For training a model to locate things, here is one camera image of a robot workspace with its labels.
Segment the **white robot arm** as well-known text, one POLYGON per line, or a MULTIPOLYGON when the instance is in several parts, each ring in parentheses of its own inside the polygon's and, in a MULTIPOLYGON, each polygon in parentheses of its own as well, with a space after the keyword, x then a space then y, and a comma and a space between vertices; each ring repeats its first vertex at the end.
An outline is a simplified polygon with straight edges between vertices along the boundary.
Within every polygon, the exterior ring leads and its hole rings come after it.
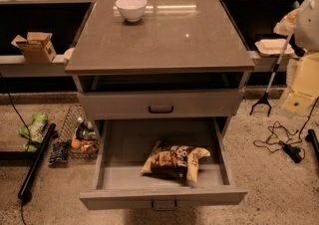
POLYGON ((318 52, 319 0, 304 0, 275 25, 273 32, 282 36, 293 34, 298 47, 318 52))

